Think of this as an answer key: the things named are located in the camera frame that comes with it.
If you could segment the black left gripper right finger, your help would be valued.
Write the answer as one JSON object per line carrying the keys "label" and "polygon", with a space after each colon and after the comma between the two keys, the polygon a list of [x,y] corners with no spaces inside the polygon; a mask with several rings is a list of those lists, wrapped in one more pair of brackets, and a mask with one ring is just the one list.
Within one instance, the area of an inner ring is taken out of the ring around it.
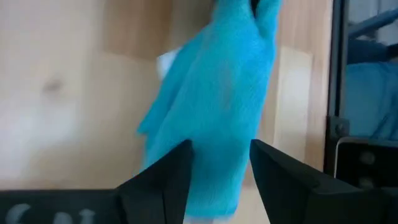
{"label": "black left gripper right finger", "polygon": [[334,178],[258,139],[250,161],[271,224],[342,224]]}

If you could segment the blue background object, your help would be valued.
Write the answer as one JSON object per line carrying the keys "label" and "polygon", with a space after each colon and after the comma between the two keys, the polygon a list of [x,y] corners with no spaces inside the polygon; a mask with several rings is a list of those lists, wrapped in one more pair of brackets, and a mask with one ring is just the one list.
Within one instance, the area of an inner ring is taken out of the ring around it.
{"label": "blue background object", "polygon": [[349,28],[343,117],[352,136],[398,141],[398,42],[359,38],[396,20],[398,7]]}

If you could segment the blue microfiber towel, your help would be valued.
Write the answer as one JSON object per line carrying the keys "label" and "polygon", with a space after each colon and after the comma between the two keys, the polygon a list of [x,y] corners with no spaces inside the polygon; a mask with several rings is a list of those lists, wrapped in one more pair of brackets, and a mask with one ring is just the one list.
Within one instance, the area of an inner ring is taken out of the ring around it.
{"label": "blue microfiber towel", "polygon": [[236,211],[275,60],[280,0],[217,0],[211,22],[178,52],[138,132],[149,167],[189,139],[195,157],[186,215]]}

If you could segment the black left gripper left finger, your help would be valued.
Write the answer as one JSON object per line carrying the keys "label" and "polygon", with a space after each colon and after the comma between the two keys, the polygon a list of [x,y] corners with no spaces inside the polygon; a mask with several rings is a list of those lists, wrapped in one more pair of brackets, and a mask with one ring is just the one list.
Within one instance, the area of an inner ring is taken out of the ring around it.
{"label": "black left gripper left finger", "polygon": [[194,151],[185,140],[116,192],[122,224],[183,224]]}

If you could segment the black metal table frame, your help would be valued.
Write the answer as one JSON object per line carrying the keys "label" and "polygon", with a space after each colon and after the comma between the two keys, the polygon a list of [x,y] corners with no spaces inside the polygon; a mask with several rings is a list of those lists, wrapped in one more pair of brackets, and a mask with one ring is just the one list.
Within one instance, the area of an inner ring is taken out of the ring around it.
{"label": "black metal table frame", "polygon": [[333,0],[328,111],[323,165],[323,171],[328,175],[335,174],[338,141],[349,135],[349,121],[343,118],[345,110],[345,70],[348,54],[348,6],[349,0]]}

